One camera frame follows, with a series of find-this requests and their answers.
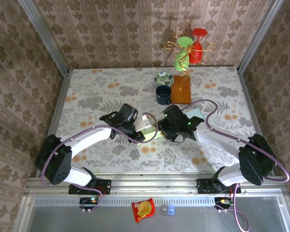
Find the floral printed table cover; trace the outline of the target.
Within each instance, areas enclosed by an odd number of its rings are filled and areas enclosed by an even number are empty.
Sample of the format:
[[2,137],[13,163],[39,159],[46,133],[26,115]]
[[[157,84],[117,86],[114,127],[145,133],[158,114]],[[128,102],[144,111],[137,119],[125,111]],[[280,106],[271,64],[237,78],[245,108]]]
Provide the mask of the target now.
[[[57,136],[70,137],[99,118],[117,111],[125,103],[139,113],[163,118],[164,106],[156,102],[154,77],[161,68],[79,69],[70,72],[70,86],[62,109]],[[251,136],[255,129],[235,67],[194,67],[190,69],[193,108],[210,115],[209,123],[230,132]],[[171,143],[157,137],[143,145],[118,135],[84,149],[72,165],[93,173],[107,172],[214,172],[237,159],[213,145],[186,139]]]

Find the orange wooden base board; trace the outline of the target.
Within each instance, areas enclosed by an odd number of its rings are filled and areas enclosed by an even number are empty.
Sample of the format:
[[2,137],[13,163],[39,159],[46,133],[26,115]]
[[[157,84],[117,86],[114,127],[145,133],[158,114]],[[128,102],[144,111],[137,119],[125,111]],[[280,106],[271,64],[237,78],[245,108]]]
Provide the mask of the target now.
[[191,104],[190,78],[174,75],[171,86],[171,101],[173,104]]

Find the dark blue mug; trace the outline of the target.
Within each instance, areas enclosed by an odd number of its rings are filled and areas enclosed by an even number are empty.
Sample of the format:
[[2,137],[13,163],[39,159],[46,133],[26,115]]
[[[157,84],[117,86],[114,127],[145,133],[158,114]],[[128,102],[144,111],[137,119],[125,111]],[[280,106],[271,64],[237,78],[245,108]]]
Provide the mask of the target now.
[[156,101],[160,105],[169,105],[171,100],[172,90],[167,85],[161,85],[156,88]]

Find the leaf pattern bowl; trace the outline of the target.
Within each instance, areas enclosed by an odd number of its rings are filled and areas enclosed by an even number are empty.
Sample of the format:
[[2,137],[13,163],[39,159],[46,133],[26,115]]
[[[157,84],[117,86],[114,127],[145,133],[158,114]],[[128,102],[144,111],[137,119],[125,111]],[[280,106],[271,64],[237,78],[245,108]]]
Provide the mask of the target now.
[[157,86],[166,85],[171,87],[174,83],[174,77],[168,72],[160,72],[154,77]]

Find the red snack packet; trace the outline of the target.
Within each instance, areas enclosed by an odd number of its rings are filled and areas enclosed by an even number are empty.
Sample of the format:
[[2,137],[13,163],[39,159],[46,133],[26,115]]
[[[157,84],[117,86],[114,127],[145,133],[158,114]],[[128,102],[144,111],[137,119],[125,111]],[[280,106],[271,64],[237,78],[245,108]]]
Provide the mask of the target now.
[[154,199],[131,203],[134,219],[136,223],[139,223],[142,219],[152,217],[155,214]]

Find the green plastic goblet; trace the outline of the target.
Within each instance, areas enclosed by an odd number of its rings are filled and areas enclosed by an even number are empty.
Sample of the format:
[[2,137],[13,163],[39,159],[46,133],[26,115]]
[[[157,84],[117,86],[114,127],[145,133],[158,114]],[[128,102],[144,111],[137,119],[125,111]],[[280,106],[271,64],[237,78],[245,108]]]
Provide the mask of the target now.
[[188,46],[193,44],[193,40],[190,37],[180,37],[178,39],[178,45],[181,50],[174,55],[174,68],[177,71],[183,72],[189,67],[189,52]]

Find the black connector board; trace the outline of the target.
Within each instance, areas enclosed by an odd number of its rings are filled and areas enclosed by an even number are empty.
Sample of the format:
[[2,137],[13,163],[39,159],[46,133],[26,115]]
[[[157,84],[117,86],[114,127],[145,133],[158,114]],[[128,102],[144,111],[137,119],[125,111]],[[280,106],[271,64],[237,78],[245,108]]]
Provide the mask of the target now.
[[230,198],[215,197],[215,206],[217,210],[227,210],[233,205]]
[[80,198],[79,204],[82,212],[91,212],[98,207],[101,199],[97,197]]

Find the grey metal tray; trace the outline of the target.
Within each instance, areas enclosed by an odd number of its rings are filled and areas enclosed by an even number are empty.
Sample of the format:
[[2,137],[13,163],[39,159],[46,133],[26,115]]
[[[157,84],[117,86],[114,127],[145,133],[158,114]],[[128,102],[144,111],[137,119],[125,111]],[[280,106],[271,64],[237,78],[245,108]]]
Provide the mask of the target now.
[[[156,197],[152,217],[135,222],[133,197],[103,197],[91,213],[78,197],[25,197],[13,232],[290,232],[290,200],[276,196],[237,197],[238,215],[218,211],[213,197]],[[174,216],[160,213],[175,206]]]

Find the red plastic goblet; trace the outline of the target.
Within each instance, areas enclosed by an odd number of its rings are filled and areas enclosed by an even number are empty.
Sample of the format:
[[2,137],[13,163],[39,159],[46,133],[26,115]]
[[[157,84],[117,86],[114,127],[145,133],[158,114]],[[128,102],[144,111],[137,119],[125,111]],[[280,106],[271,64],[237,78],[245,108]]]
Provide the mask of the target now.
[[195,43],[192,45],[189,53],[189,61],[191,64],[201,63],[203,56],[203,47],[200,41],[204,36],[207,35],[207,31],[202,28],[196,28],[192,31],[193,35],[196,37]]

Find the aluminium frame rail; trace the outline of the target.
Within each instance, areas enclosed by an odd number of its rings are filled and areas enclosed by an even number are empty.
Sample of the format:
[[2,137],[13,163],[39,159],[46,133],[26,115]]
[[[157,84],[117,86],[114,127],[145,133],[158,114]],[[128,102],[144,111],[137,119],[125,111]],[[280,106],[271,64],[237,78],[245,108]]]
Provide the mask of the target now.
[[[128,172],[96,173],[98,179],[110,179],[111,196],[197,196],[197,179],[211,178],[213,173],[197,172]],[[44,186],[39,178],[29,178],[24,196],[68,197],[68,183]],[[255,186],[249,182],[241,184],[242,197],[288,195],[285,184],[266,180],[263,185]]]

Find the aluminium side rail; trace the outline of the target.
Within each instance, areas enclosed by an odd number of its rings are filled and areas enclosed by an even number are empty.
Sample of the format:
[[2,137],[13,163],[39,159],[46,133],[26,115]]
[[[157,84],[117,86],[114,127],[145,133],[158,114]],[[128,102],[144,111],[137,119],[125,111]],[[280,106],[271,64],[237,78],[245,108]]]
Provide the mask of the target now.
[[40,179],[43,185],[57,185],[70,173],[68,164],[72,160],[72,149],[56,136],[70,80],[70,76],[66,76],[63,80],[48,136],[35,160],[36,168],[41,171]]
[[249,91],[248,91],[244,76],[243,76],[242,72],[239,71],[238,68],[236,68],[236,71],[237,71],[238,76],[239,76],[239,80],[240,80],[240,83],[241,83],[241,86],[242,86],[242,90],[243,90],[243,93],[244,93],[244,96],[245,96],[245,100],[246,100],[246,103],[247,103],[247,107],[249,109],[249,113],[250,113],[250,116],[251,116],[251,120],[252,120],[254,129],[255,129],[255,132],[257,134],[259,134],[259,135],[262,135],[262,131],[261,131],[258,119],[257,119],[256,112],[255,112],[255,108],[253,106],[253,103],[252,103],[252,100],[251,100],[251,97],[250,97],[250,94],[249,94]]

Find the aluminium frame post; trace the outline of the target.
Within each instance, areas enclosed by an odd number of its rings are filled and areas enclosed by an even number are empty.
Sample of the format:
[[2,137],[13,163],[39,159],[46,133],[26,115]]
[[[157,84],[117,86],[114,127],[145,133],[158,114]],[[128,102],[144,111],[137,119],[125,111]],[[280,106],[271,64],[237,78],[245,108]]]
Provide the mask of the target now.
[[278,13],[281,5],[284,0],[270,0],[265,13],[260,20],[256,31],[253,33],[253,36],[248,43],[248,46],[237,65],[237,71],[239,74],[243,74],[249,62],[251,61],[253,55],[256,53],[256,50],[260,43],[262,42],[265,34],[267,33],[272,21],[274,20],[276,14]]
[[37,33],[39,34],[43,44],[47,51],[54,60],[57,68],[60,70],[62,76],[65,78],[68,75],[69,68],[65,63],[59,48],[52,38],[50,29],[47,28],[47,24],[44,22],[42,15],[38,12],[37,7],[34,5],[33,0],[18,0],[22,8],[24,9],[29,20],[33,24]]

